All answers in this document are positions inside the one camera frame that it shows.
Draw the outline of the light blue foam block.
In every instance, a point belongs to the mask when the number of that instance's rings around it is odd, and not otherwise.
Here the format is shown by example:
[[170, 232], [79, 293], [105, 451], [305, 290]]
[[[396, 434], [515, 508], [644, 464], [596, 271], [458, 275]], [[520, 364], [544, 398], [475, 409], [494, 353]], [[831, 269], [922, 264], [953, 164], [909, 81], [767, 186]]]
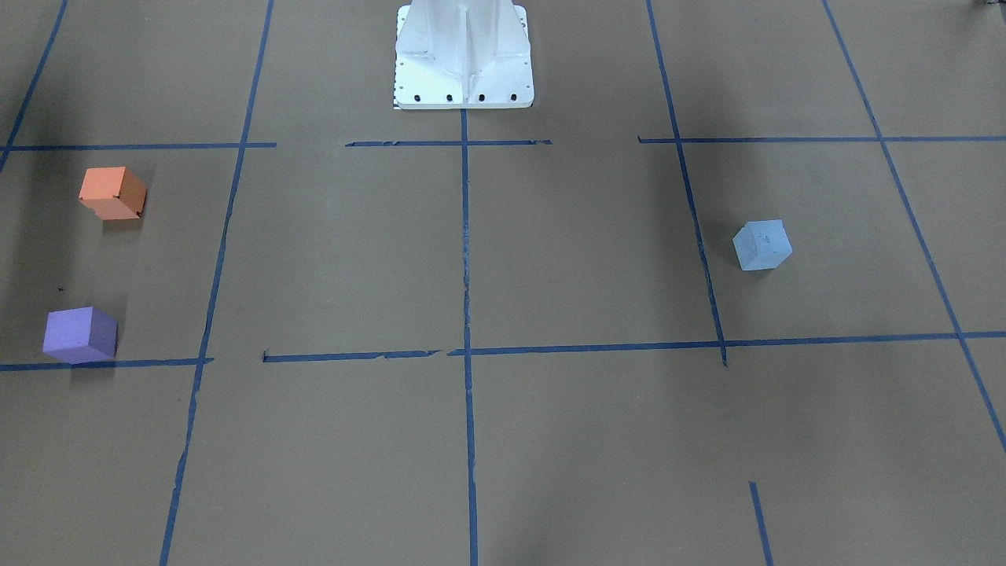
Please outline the light blue foam block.
[[732, 244], [743, 271], [775, 269], [793, 254], [783, 219], [747, 222], [733, 237]]

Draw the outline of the orange foam block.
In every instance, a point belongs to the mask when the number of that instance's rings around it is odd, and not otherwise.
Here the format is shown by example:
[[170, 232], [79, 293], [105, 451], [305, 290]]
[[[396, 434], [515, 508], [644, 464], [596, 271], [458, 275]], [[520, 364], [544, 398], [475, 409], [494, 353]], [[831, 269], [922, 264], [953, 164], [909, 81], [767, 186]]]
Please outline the orange foam block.
[[132, 221], [144, 214], [147, 185], [126, 166], [85, 171], [78, 202], [103, 221]]

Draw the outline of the purple foam block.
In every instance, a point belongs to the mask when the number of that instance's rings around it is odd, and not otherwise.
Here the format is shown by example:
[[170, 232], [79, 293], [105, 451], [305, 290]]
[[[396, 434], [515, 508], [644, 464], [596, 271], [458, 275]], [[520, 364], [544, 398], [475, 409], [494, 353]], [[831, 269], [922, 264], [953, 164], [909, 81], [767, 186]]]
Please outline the purple foam block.
[[41, 351], [64, 363], [107, 361], [116, 355], [118, 322], [94, 306], [53, 311], [46, 319]]

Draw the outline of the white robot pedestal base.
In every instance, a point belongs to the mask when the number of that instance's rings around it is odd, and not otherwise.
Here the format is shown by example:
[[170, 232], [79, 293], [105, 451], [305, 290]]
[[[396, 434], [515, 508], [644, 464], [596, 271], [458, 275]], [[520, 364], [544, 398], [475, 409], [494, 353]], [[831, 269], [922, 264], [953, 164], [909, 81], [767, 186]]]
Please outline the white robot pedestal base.
[[396, 13], [393, 106], [530, 108], [527, 11], [512, 1], [413, 1]]

